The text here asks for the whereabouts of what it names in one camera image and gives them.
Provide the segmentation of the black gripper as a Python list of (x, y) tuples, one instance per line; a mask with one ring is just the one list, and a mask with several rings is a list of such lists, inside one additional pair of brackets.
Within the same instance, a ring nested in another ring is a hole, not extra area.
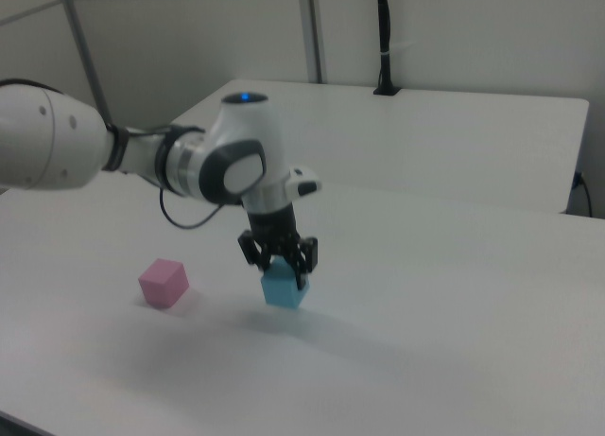
[(319, 242), (315, 237), (300, 237), (293, 205), (268, 214), (248, 214), (248, 219), (250, 229), (237, 239), (248, 264), (267, 270), (273, 254), (285, 254), (297, 289), (303, 290), (306, 276), (318, 264)]

